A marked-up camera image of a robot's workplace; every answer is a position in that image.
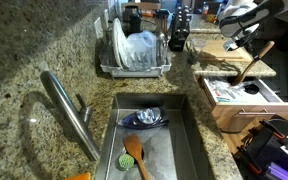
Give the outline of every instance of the faucet handle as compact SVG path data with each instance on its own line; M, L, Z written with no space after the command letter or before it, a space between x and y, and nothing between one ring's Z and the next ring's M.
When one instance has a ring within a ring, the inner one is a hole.
M78 102L80 103L80 105L82 106L79 111L79 115L81 119L84 121L85 125L88 125L90 123L91 116L92 116L91 106L86 106L80 94L76 94L76 98Z

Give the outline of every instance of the wooden spatula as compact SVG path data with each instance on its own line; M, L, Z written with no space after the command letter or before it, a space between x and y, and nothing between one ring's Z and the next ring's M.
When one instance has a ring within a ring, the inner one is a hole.
M260 54L259 54L259 59L262 59L263 56L274 46L274 41L269 41L265 46L264 48L261 50ZM238 85L239 83L241 83L244 78L246 77L248 71L256 64L256 62L258 60L253 60L247 67L246 69L244 70L244 72L240 75L238 75L234 81L231 83L232 86L236 86Z
M148 172L144 166L143 160L142 160L142 143L138 136L136 134L131 134L129 136L126 136L124 138L124 146L126 148L126 151L133 156L133 158L137 161L141 176L143 180L149 180L150 177L148 175Z

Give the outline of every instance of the open drawer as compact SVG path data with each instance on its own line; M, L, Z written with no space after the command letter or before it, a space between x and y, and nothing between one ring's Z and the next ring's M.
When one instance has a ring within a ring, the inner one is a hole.
M214 92L214 87L210 84L210 78L196 77L202 88L206 99L212 109L218 127L222 132L239 133L254 119L269 119L273 115L280 116L288 114L288 102L283 102L262 80L254 78L252 81L259 92L249 101L220 102L218 94Z

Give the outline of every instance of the dish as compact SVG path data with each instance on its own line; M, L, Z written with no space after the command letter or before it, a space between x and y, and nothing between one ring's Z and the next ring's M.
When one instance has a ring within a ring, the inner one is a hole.
M121 59L120 59L120 54L118 50L118 31L117 31L117 26L118 26L119 20L117 18L114 19L113 21L113 31L112 31L112 39L113 39L113 49L114 49L114 56L115 56L115 61L119 67L123 69Z
M117 58L116 62L122 68L123 68L122 63L124 64L124 66L129 68L130 64L127 61L127 41L126 41L125 34L122 30L121 22L118 18L115 18L113 23L114 23L113 35L114 35L114 41L115 41L114 51L117 52L115 56L118 56L118 57L115 57Z

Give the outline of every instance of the bottle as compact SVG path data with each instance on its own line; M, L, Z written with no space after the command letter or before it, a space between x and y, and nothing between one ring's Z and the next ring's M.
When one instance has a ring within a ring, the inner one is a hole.
M218 23L218 16L226 8L227 3L228 3L228 0L223 0L221 4L219 5L216 16L215 16L214 24Z
M208 13L209 6L206 2L203 3L202 17L204 18Z

